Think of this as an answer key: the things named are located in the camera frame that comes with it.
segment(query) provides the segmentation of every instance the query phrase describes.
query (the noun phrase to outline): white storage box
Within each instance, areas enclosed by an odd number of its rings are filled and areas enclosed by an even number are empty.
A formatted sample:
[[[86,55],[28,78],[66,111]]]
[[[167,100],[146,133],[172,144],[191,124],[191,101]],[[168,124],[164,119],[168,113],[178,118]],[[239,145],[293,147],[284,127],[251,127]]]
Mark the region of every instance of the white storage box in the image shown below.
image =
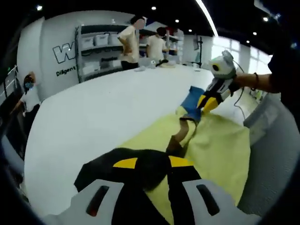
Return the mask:
[[[113,60],[109,62],[110,67],[120,67],[121,66],[121,60]]]
[[[108,44],[113,46],[121,46],[122,43],[118,39],[118,34],[111,34],[108,38]]]
[[[97,61],[94,62],[85,62],[84,67],[82,68],[83,74],[87,75],[95,71],[100,70],[100,63]]]
[[[90,73],[93,73],[95,71],[93,66],[88,66],[88,67],[84,67],[82,68],[83,74],[84,75],[88,75]]]
[[[84,37],[82,38],[82,49],[91,48],[94,46],[94,37]]]
[[[85,62],[84,67],[93,66],[95,70],[99,70],[100,62],[99,61],[92,61],[92,62]]]
[[[109,34],[100,34],[95,36],[95,44],[97,46],[108,45],[108,36]]]

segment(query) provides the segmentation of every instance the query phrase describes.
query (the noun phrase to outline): storage bin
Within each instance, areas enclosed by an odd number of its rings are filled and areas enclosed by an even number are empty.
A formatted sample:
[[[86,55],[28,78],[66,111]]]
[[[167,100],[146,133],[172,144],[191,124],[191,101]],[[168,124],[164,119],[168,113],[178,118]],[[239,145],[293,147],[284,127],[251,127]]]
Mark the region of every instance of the storage bin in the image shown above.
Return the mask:
[[[109,34],[100,34],[95,36],[95,45],[103,46],[108,45],[108,36]]]
[[[84,37],[82,38],[82,49],[91,48],[94,46],[94,37]]]
[[[113,46],[121,46],[122,43],[119,41],[118,37],[119,37],[118,34],[109,35],[108,44]]]

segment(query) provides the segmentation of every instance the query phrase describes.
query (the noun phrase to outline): brown strap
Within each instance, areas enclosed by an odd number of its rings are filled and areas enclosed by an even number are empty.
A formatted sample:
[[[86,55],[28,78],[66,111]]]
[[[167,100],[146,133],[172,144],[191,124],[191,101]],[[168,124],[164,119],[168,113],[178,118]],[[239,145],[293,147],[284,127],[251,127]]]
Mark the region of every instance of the brown strap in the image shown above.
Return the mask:
[[[180,130],[177,134],[172,135],[169,141],[168,147],[166,148],[166,153],[171,156],[177,156],[183,158],[186,153],[186,148],[182,147],[180,142],[188,134],[188,121],[185,119],[180,119]]]

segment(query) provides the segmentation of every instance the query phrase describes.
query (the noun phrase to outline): yellow cloth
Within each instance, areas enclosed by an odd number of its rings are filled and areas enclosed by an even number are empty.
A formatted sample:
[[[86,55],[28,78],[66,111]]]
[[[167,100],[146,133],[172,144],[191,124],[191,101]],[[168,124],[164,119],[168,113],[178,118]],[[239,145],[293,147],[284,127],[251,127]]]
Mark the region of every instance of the yellow cloth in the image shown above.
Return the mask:
[[[165,152],[171,136],[180,129],[179,118],[186,113],[180,106],[175,114],[158,119],[119,147]],[[188,143],[185,158],[193,161],[201,178],[215,182],[230,193],[237,205],[248,176],[249,129],[214,114],[202,116],[197,127],[194,122],[188,121],[188,127],[188,134],[180,142],[181,146]],[[153,191],[146,192],[146,195],[166,221],[174,224],[168,190],[165,177]]]

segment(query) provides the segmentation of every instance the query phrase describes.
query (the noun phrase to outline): table surface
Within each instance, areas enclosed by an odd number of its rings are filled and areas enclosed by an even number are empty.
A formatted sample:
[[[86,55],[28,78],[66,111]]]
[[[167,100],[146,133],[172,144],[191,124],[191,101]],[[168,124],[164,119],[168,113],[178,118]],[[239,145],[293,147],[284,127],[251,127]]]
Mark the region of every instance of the table surface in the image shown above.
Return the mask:
[[[73,183],[83,164],[175,112],[191,85],[206,89],[212,79],[210,71],[196,72],[181,65],[127,70],[46,99],[32,125],[25,154],[25,187],[35,212],[43,217],[67,209],[77,194]],[[214,113],[242,124],[241,115],[232,117],[236,110],[232,100],[226,100]]]

